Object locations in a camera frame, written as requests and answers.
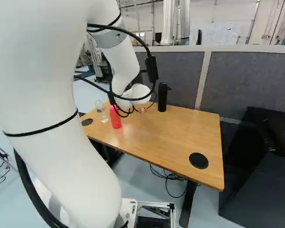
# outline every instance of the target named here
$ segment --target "black water bottle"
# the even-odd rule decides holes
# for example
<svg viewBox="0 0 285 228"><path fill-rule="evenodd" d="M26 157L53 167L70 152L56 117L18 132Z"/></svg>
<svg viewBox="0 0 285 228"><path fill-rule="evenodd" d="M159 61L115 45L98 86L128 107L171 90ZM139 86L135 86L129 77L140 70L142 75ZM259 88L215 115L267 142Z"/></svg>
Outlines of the black water bottle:
<svg viewBox="0 0 285 228"><path fill-rule="evenodd" d="M167 108L167 93L171 90L165 82L158 85L158 111L165 112Z"/></svg>

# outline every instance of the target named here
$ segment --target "table top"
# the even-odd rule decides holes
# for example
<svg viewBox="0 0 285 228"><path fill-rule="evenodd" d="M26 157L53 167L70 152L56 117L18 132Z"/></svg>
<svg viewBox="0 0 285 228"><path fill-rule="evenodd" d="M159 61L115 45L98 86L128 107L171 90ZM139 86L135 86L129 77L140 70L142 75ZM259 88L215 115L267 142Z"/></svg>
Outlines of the table top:
<svg viewBox="0 0 285 228"><path fill-rule="evenodd" d="M108 116L109 105L105 103ZM123 126L117 130L110 121L102 123L96 110L81 120L89 118L93 123L84 126L89 138L192 181L224 189L219 115L170 105L161 113L155 103L145 113L134 112L122 118ZM207 157L206 169L190 163L189 156L194 152Z"/></svg>

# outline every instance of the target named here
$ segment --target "light blue floor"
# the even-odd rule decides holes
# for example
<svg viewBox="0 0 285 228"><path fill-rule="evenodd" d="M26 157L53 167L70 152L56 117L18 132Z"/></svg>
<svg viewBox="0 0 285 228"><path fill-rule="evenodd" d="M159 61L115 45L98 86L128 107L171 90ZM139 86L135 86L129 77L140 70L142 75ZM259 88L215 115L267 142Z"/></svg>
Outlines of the light blue floor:
<svg viewBox="0 0 285 228"><path fill-rule="evenodd" d="M74 82L74 97L80 112L93 109L95 101L107 100L105 93L83 81ZM12 146L1 132L0 147L10 154L11 163L15 164ZM149 164L124 155L114 168L125 198L141 201L174 202L177 210L177 226L183 198L174 199L165 189L165 180L154 176ZM168 189L172 195L180 195L185 182L169 181ZM218 215L219 194L208 187L197 187L190 216L190 228L239 228L240 226ZM16 171L11 170L4 184L0 185L0 228L48 228L29 198L26 196L21 180Z"/></svg>

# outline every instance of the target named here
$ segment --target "ceiling pipe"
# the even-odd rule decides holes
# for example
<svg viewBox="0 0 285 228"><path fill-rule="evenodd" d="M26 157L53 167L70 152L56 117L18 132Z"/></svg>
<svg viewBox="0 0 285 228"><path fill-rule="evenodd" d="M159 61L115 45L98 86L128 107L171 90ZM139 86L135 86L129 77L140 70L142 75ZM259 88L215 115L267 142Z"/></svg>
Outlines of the ceiling pipe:
<svg viewBox="0 0 285 228"><path fill-rule="evenodd" d="M175 9L177 8L175 2L175 0L163 1L161 45L173 44L173 24Z"/></svg>
<svg viewBox="0 0 285 228"><path fill-rule="evenodd" d="M190 0L181 0L180 10L180 44L185 45L190 36Z"/></svg>

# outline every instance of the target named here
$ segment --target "table leg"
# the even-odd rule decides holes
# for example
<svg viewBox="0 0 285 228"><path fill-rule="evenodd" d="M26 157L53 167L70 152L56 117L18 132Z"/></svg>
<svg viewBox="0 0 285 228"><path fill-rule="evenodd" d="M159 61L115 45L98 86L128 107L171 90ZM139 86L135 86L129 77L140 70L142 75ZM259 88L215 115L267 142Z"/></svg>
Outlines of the table leg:
<svg viewBox="0 0 285 228"><path fill-rule="evenodd" d="M180 225L185 228L187 228L189 224L193 196L194 196L196 187L197 187L197 183L188 180L184 202L183 202L181 214L180 214Z"/></svg>

